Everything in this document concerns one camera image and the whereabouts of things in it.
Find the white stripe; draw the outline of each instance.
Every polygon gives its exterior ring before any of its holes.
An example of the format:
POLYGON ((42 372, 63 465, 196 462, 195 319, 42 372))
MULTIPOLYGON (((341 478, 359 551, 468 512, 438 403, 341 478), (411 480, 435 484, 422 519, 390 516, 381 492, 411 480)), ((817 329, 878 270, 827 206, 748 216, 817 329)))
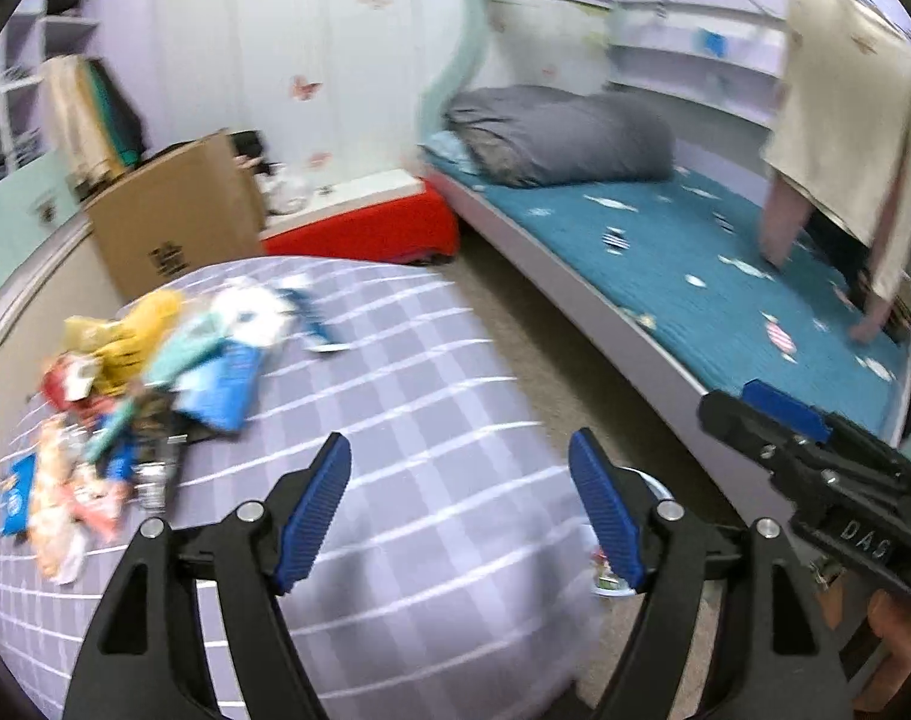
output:
POLYGON ((33 634, 45 634, 49 635, 50 637, 60 638, 63 641, 75 641, 80 644, 82 643, 82 637, 71 637, 68 634, 59 634, 58 632, 50 631, 48 628, 40 628, 38 625, 32 625, 23 620, 7 615, 6 613, 3 613, 3 611, 0 611, 0 619, 12 623, 13 625, 18 625, 20 628, 25 628, 25 630, 31 631, 33 634))
POLYGON ((290 400, 288 403, 281 404, 280 406, 275 406, 271 409, 266 409, 264 412, 254 413, 246 421, 252 422, 259 419, 267 419, 270 416, 275 416, 277 413, 289 412, 289 410, 298 409, 300 406, 306 406, 309 403, 315 403, 322 398, 329 397, 330 395, 337 394, 337 392, 344 392, 346 389, 353 389, 355 386, 363 384, 371 384, 372 382, 377 381, 378 379, 388 376, 391 373, 395 373, 400 370, 406 370, 409 367, 415 367, 415 365, 420 365, 421 362, 427 362, 429 360, 434 360, 436 357, 441 357, 449 351, 454 351, 455 349, 461 349, 464 346, 475 346, 478 343, 492 343, 490 338, 466 338, 465 341, 450 341, 449 343, 442 343, 439 346, 433 346, 431 349, 420 352, 419 354, 413 355, 412 357, 406 357, 404 360, 399 360, 399 362, 391 362, 390 365, 384 365, 383 367, 377 368, 376 370, 369 371, 364 373, 361 376, 356 376, 354 379, 349 379, 346 382, 340 382, 332 386, 327 386, 326 389, 320 389, 317 392, 313 392, 310 395, 299 398, 298 400, 290 400))
POLYGON ((36 661, 36 659, 34 659, 33 656, 25 654, 22 650, 17 650, 15 647, 13 647, 10 644, 7 644, 4 641, 2 642, 2 646, 5 647, 5 649, 7 649, 9 652, 14 653, 15 655, 18 655, 20 658, 25 658, 27 661, 30 662, 30 664, 37 666, 38 668, 44 669, 47 672, 49 672, 50 674, 54 674, 56 677, 62 677, 62 679, 64 679, 64 680, 70 680, 73 678, 73 676, 70 674, 65 674, 64 672, 59 671, 58 669, 52 668, 51 666, 46 665, 41 661, 36 661))
MULTIPOLYGON (((414 410, 421 409, 425 406, 430 406, 433 403, 438 403, 442 400, 446 400, 455 394, 459 394, 459 392, 468 391, 475 386, 490 384, 492 382, 509 381, 515 381, 515 378, 513 376, 486 376, 478 379, 466 379, 459 384, 447 386, 444 389, 439 389, 439 391, 430 392, 430 394, 423 395, 421 398, 417 398, 416 400, 413 400, 402 406, 396 406, 396 408, 382 412, 380 415, 370 416, 370 418, 363 419, 354 424, 343 426, 342 428, 339 428, 339 432, 343 434, 355 433, 359 430, 364 430, 365 428, 369 428, 381 424, 382 422, 387 422, 389 420, 395 419, 398 416, 406 415, 406 413, 412 413, 414 410)), ((329 435, 330 433, 327 433, 324 436, 315 437, 315 439, 310 439, 307 442, 289 446, 286 449, 281 449, 278 452, 273 452, 270 455, 264 455, 260 458, 255 458, 255 460, 250 460, 247 463, 240 463, 237 466, 232 466, 231 469, 223 469, 222 471, 217 471, 215 473, 208 474, 207 476, 200 476, 197 479, 190 479, 188 482, 180 483, 179 487, 188 488, 192 487, 193 485, 201 485, 204 482, 210 482, 214 479, 221 479, 223 476, 231 476, 235 473, 238 473, 238 471, 253 469, 257 466, 264 466, 266 463, 271 463, 271 461, 280 460, 281 458, 289 457, 291 455, 296 455, 299 452, 302 452, 306 449, 311 449, 312 447, 322 446, 322 444, 326 442, 329 435)))
POLYGON ((452 506, 444 507, 444 509, 438 509, 438 511, 433 512, 433 514, 428 514, 426 517, 421 517, 420 519, 408 522, 399 528, 392 528, 390 531, 378 533, 377 536, 366 538, 365 541, 359 541, 356 544, 349 544, 348 546, 329 550, 329 552, 322 552, 319 554, 319 557, 316 557, 315 562, 319 563, 327 562, 328 560, 337 560, 339 557, 354 555, 357 552, 364 552, 365 550, 371 549, 372 547, 380 546, 380 544, 385 544, 389 541, 395 541, 397 538, 411 536, 412 533, 418 533, 418 531, 423 531, 425 528, 430 528, 433 525, 439 525, 445 522, 447 519, 458 517, 459 514, 466 514, 466 512, 471 512, 472 509, 477 509, 480 506, 484 506, 490 501, 501 498, 501 496, 505 495, 506 493, 511 493, 513 490, 519 490, 520 488, 534 485, 535 483, 541 482, 542 480, 551 479, 553 476, 558 476, 559 474, 567 472, 569 472, 569 469, 565 466, 551 466, 548 467, 548 469, 539 471, 538 473, 529 474, 528 476, 524 476, 519 479, 513 479, 511 482, 505 482, 501 485, 495 485, 494 487, 490 487, 487 490, 483 490, 482 493, 471 495, 465 500, 459 501, 452 506))
POLYGON ((31 454, 32 452, 34 452, 36 450, 37 446, 39 446, 39 442, 35 442, 35 443, 33 443, 33 445, 27 446, 25 449, 20 449, 17 452, 12 452, 12 453, 6 455, 5 457, 3 457, 0 460, 0 466, 3 463, 5 463, 6 461, 15 460, 17 457, 24 457, 25 455, 31 454))
POLYGON ((515 565, 516 563, 522 562, 523 560, 526 560, 529 557, 533 557, 539 552, 542 552, 543 549, 554 546, 559 541, 562 541, 563 538, 568 536, 569 533, 572 533, 572 531, 574 531, 577 527, 581 527, 585 521, 585 517, 572 517, 572 519, 566 520, 561 525, 554 528, 550 533, 548 533, 548 536, 543 541, 539 541, 534 544, 530 544, 529 546, 516 549, 514 552, 510 552, 508 555, 500 557, 498 560, 493 560, 492 562, 488 562, 485 565, 473 568, 473 570, 467 574, 463 574, 457 579, 445 581, 442 584, 436 584, 436 586, 430 587, 428 590, 423 590, 422 592, 416 593, 415 595, 399 598, 399 600, 393 601, 391 604, 387 604, 384 607, 361 611, 361 613, 352 614, 348 617, 340 617, 339 619, 332 620, 330 622, 318 623, 317 625, 309 625, 305 626, 304 628, 297 628, 295 630, 290 630, 289 634, 318 634, 318 632, 329 631, 333 628, 341 628, 345 625, 351 625, 356 622, 370 620, 375 617, 383 617, 387 614, 393 614, 396 611, 403 610, 404 608, 412 607, 412 605, 423 603, 424 601, 431 600, 432 598, 437 598, 440 595, 446 595, 447 593, 451 593, 454 590, 461 589, 462 587, 468 587, 470 584, 475 584, 477 581, 481 581, 486 577, 492 576, 492 574, 500 572, 503 568, 508 568, 510 565, 515 565))
MULTIPOLYGON (((360 338, 357 341, 353 341, 349 344, 349 346, 351 346, 353 349, 360 349, 363 346, 369 346, 370 343, 375 343, 376 341, 384 341, 385 338, 398 336, 400 333, 404 333, 406 330, 411 330, 415 327, 418 327, 420 324, 432 322, 434 319, 454 317, 457 314, 469 314, 470 312, 470 308, 447 308, 444 311, 436 311, 431 314, 419 314, 418 317, 409 319, 408 322, 401 322, 400 324, 396 324, 394 327, 390 327, 387 330, 382 330, 378 333, 372 334, 371 336, 366 336, 365 338, 360 338)), ((303 360, 302 362, 294 362, 293 365, 286 365, 286 367, 281 367, 277 370, 268 370, 265 372, 265 375, 282 376, 295 370, 303 370, 304 368, 307 368, 314 363, 315 358, 312 358, 310 360, 303 360)))
POLYGON ((109 552, 121 552, 122 550, 128 549, 128 544, 118 544, 113 547, 102 547, 101 549, 92 549, 86 553, 87 556, 91 555, 108 555, 109 552))
POLYGON ((20 427, 20 425, 22 425, 25 420, 30 418, 31 415, 40 412, 42 409, 46 408, 47 405, 49 405, 49 401, 46 401, 46 399, 43 398, 40 405, 37 405, 34 409, 30 410, 30 412, 26 412, 22 415, 22 419, 19 420, 19 422, 16 424, 16 427, 20 427))
POLYGON ((555 599, 554 603, 548 610, 545 611, 545 614, 540 615, 539 617, 529 620, 525 625, 516 628, 511 634, 507 635, 503 640, 493 641, 489 644, 484 644, 481 647, 474 649, 471 652, 465 653, 463 655, 457 656, 457 658, 449 659, 448 661, 443 661, 440 664, 435 664, 432 666, 426 666, 421 668, 418 671, 414 671, 411 674, 404 674, 400 677, 393 677, 389 680, 382 680, 377 683, 370 683, 370 685, 361 685, 360 688, 347 688, 345 690, 332 690, 330 693, 321 693, 319 698, 322 700, 327 699, 336 699, 336 698, 348 698, 350 696, 357 696, 361 693, 368 693, 372 690, 381 690, 382 688, 394 688, 396 685, 404 685, 405 683, 415 682, 415 680, 424 679, 425 677, 430 677, 433 674, 438 674, 442 671, 447 671, 455 666, 460 666, 467 664, 471 661, 477 661, 479 658, 484 658, 484 656, 491 655, 500 650, 507 649, 511 647, 518 641, 523 640, 524 638, 530 637, 531 635, 538 632, 542 627, 545 627, 548 624, 548 618, 556 613, 557 608, 559 608, 565 600, 569 593, 572 593, 573 589, 578 589, 584 581, 588 579, 589 576, 593 574, 593 570, 587 569, 579 574, 570 584, 567 586, 555 599))
POLYGON ((7 590, 20 595, 38 595, 41 598, 64 598, 67 601, 98 601, 101 595, 83 595, 73 593, 46 592, 45 590, 29 590, 24 587, 14 587, 10 584, 1 584, 0 590, 7 590))
POLYGON ((444 287, 451 286, 452 282, 438 279, 437 281, 433 281, 431 284, 426 284, 423 287, 410 287, 407 290, 402 290, 400 293, 392 293, 391 295, 385 296, 385 298, 380 298, 379 300, 374 300, 371 303, 365 303, 364 305, 358 306, 357 308, 353 308, 351 311, 347 311, 345 314, 341 314, 339 317, 333 317, 332 319, 329 319, 329 323, 341 324, 342 322, 348 322, 349 319, 361 317, 362 314, 367 314, 367 312, 372 311, 372 309, 390 306, 393 303, 398 303, 399 300, 410 298, 413 295, 431 293, 435 290, 441 290, 444 287))
POLYGON ((20 562, 21 560, 35 560, 35 555, 0 555, 0 562, 20 562))
POLYGON ((46 704, 52 704, 56 709, 59 710, 59 712, 65 708, 58 701, 54 701, 53 699, 50 699, 49 696, 46 696, 46 694, 42 693, 39 688, 33 688, 32 685, 24 683, 22 680, 17 680, 17 682, 19 683, 19 687, 22 688, 22 690, 25 690, 26 693, 35 693, 36 697, 40 701, 44 701, 46 704))
MULTIPOLYGON (((236 271, 239 271, 240 269, 245 268, 245 266, 247 264, 249 264, 248 260, 242 260, 240 262, 234 263, 233 265, 214 266, 214 268, 218 268, 218 272, 216 274, 205 276, 204 278, 200 278, 197 281, 190 281, 190 283, 188 283, 188 284, 179 284, 176 287, 176 289, 190 290, 193 287, 199 286, 200 284, 205 284, 207 281, 212 281, 212 279, 225 278, 228 274, 234 274, 236 271)), ((266 268, 269 268, 270 266, 277 265, 277 264, 279 264, 279 261, 274 260, 273 262, 268 263, 268 264, 262 266, 261 268, 255 269, 255 273, 260 274, 266 268)))
POLYGON ((372 482, 377 482, 380 479, 385 479, 386 477, 394 476, 402 471, 408 471, 415 469, 418 466, 423 466, 430 460, 439 458, 440 456, 452 452, 453 450, 460 449, 463 446, 471 445, 480 439, 484 439, 484 437, 493 436, 496 433, 501 433, 505 430, 514 430, 521 427, 538 427, 539 425, 540 422, 526 420, 524 422, 501 422, 494 425, 486 425, 477 430, 471 430, 468 433, 463 433, 461 436, 454 437, 454 439, 449 439, 447 442, 430 446, 428 449, 424 449, 418 454, 412 455, 411 458, 401 461, 401 463, 394 463, 391 464, 391 466, 385 466, 384 469, 372 471, 372 473, 367 473, 363 476, 356 476, 351 482, 348 482, 348 490, 354 490, 363 485, 371 485, 372 482))
POLYGON ((373 278, 368 281, 356 281, 351 287, 347 287, 342 290, 342 292, 332 293, 331 295, 324 295, 322 298, 315 298, 316 303, 331 303, 332 300, 338 300, 338 298, 345 298, 346 295, 351 295, 354 292, 358 292, 362 287, 365 287, 369 284, 384 284, 387 281, 407 281, 411 278, 436 278, 435 274, 427 274, 426 272, 415 272, 415 274, 406 274, 405 276, 387 276, 385 278, 373 278))
MULTIPOLYGON (((111 552, 122 552, 129 548, 128 543, 118 544, 113 547, 102 547, 101 549, 91 549, 86 553, 86 557, 93 555, 108 555, 111 552)), ((20 562, 21 560, 35 560, 35 555, 0 555, 0 562, 20 562)))
POLYGON ((24 433, 20 433, 19 435, 17 435, 17 436, 15 437, 15 439, 12 439, 12 440, 9 442, 9 446, 12 446, 12 445, 13 445, 15 442, 17 442, 18 440, 24 439, 24 438, 25 438, 26 436, 28 436, 34 429, 38 428, 39 425, 41 425, 41 423, 45 422, 47 419, 48 419, 48 417, 47 417, 47 416, 44 416, 42 419, 40 419, 38 422, 36 422, 32 427, 30 427, 30 428, 29 428, 28 430, 26 430, 24 433))

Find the closet door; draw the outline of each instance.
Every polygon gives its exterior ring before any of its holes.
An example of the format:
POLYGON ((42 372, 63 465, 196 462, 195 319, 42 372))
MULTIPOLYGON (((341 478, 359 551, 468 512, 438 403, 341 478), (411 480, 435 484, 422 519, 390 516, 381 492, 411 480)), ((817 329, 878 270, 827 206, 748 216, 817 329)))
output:
POLYGON ((317 186, 343 180, 327 0, 236 0, 244 105, 271 158, 317 186))
POLYGON ((423 92, 415 63, 413 1, 327 1, 330 83, 345 173, 357 177, 398 167, 415 153, 423 92))
MULTIPOLYGON (((153 0, 159 65, 176 141, 248 126, 236 0, 153 0)), ((272 14, 263 14, 271 22, 272 14)))

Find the person's hand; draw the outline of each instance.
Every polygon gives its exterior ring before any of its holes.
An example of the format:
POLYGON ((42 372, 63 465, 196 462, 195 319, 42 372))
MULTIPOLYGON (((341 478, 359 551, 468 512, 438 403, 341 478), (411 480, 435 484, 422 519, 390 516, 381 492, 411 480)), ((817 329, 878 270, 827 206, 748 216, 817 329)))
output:
POLYGON ((879 590, 869 601, 868 619, 890 655, 855 699, 855 710, 881 712, 911 674, 911 607, 879 590))

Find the beige cloth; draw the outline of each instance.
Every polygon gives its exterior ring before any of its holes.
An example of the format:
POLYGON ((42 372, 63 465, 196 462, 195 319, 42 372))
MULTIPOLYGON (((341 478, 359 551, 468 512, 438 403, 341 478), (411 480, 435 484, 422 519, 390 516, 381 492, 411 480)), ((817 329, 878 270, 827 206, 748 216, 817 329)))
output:
POLYGON ((82 95, 78 56, 56 56, 41 65, 46 97, 46 130, 63 154, 76 185, 97 185, 122 175, 90 100, 82 95))
POLYGON ((911 250, 911 44, 855 0, 789 0, 787 20, 783 103, 762 157, 865 245, 903 169, 871 285, 889 300, 911 250))

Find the blue mattress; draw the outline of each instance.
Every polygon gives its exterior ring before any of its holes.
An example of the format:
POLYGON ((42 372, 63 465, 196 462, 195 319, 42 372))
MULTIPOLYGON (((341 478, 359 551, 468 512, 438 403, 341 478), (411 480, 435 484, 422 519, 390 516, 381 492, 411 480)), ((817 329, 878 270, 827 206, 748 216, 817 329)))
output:
POLYGON ((625 309, 707 389, 740 394, 753 379, 880 435, 907 349, 847 330, 861 314, 839 295, 838 271, 795 245, 782 271, 757 253, 761 209, 677 169, 663 183, 512 189, 428 157, 478 191, 625 309), (608 227, 629 245, 612 253, 608 227))

